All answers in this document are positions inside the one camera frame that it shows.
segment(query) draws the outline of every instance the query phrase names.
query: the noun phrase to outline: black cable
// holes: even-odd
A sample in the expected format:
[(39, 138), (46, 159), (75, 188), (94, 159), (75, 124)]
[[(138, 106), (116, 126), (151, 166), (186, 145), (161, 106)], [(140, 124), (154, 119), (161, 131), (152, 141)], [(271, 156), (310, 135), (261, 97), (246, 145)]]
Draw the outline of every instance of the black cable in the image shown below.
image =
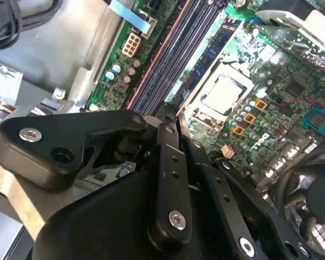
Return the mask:
[(0, 27), (0, 50), (15, 44), (21, 32), (31, 30), (49, 22), (60, 10), (63, 0), (53, 0), (51, 7), (43, 12), (22, 17), (18, 0), (0, 0), (9, 16), (9, 22)]

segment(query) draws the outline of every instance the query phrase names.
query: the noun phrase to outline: red wire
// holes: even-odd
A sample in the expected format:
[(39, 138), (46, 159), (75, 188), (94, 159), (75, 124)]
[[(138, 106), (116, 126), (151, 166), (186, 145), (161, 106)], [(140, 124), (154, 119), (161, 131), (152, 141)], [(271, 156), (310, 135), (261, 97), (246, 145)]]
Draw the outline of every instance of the red wire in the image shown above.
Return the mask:
[[(295, 104), (295, 103), (300, 103), (300, 102), (307, 102), (307, 103), (310, 103), (311, 105), (313, 106), (321, 106), (321, 107), (324, 107), (325, 108), (325, 103), (317, 103), (311, 99), (293, 99), (293, 100), (290, 100), (288, 103), (292, 103), (292, 104)], [(277, 104), (278, 107), (285, 107), (286, 104), (284, 103), (278, 103)]]

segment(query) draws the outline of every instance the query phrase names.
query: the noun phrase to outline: white connector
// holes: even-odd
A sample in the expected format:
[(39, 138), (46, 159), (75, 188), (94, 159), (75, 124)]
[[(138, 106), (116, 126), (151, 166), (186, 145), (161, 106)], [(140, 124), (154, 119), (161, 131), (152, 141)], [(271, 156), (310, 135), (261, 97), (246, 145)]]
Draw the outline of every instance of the white connector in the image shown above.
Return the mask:
[(128, 40), (126, 41), (123, 50), (121, 51), (126, 56), (132, 57), (136, 53), (141, 42), (141, 38), (134, 33), (130, 33)]

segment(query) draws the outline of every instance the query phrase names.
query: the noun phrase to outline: motherboard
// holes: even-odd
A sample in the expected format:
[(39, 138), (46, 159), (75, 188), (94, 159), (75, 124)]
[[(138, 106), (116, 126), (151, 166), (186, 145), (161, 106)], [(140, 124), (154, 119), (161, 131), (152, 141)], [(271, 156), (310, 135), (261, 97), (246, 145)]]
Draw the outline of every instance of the motherboard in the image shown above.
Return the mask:
[(171, 27), (169, 22), (173, 20), (173, 12), (180, 2), (135, 1), (132, 11), (145, 19), (151, 27), (148, 33), (144, 34), (129, 22), (125, 22), (86, 109), (94, 112), (122, 108), (133, 89), (131, 86), (141, 79), (153, 49), (161, 44), (161, 37)]
[[(241, 28), (233, 29), (234, 37), (220, 52), (219, 62), (210, 66), (210, 74), (200, 77), (192, 91), (183, 88), (200, 72), (202, 55), (221, 42), (209, 41), (167, 101), (178, 93), (184, 96), (177, 105), (187, 117), (191, 137), (201, 141), (212, 160), (226, 157), (244, 175), (255, 172), (252, 178), (258, 186), (265, 180), (265, 188), (268, 178), (280, 177), (325, 139), (325, 65), (301, 58), (296, 48), (291, 53), (277, 45), (275, 37), (273, 41), (264, 34), (268, 27), (256, 20), (256, 8), (228, 6), (226, 15), (242, 21)], [(217, 33), (225, 31), (220, 27)]]
[(264, 2), (136, 0), (151, 28), (124, 24), (86, 109), (144, 116), (172, 102), (212, 160), (265, 188), (325, 139), (325, 47), (264, 24)]

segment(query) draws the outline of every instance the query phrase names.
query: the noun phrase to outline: blue connector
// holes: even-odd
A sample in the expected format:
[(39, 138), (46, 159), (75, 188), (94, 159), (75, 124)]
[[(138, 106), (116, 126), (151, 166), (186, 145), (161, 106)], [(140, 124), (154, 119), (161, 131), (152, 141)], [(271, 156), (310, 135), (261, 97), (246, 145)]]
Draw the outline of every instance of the blue connector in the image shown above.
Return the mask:
[(138, 28), (144, 34), (148, 33), (148, 30), (150, 29), (151, 25), (145, 20), (143, 20), (141, 17), (139, 17), (137, 14), (135, 14), (133, 11), (126, 8), (125, 5), (123, 5), (117, 0), (111, 0), (110, 3), (108, 3), (109, 1), (105, 2), (108, 4), (108, 7), (113, 10), (116, 14), (123, 17), (125, 20), (127, 20), (136, 28)]

